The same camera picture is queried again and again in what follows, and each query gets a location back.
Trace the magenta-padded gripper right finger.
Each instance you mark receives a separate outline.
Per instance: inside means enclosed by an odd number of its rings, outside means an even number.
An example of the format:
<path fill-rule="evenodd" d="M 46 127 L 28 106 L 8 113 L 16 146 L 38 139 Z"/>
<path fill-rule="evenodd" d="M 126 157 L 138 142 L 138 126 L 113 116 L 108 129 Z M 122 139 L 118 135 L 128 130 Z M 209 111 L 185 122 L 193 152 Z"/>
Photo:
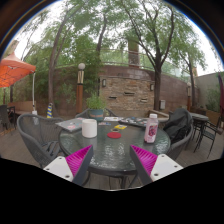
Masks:
<path fill-rule="evenodd" d="M 147 185 L 182 169 L 181 165 L 166 154 L 155 155 L 134 145 L 130 146 L 130 156 L 143 185 Z"/>

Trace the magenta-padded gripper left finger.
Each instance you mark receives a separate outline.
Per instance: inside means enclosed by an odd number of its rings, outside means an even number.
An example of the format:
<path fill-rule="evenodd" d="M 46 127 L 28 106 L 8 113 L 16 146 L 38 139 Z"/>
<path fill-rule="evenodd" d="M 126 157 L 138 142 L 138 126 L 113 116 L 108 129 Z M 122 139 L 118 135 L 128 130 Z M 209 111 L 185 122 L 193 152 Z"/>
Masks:
<path fill-rule="evenodd" d="M 93 146 L 89 145 L 67 157 L 58 156 L 44 170 L 81 186 L 92 156 Z"/>

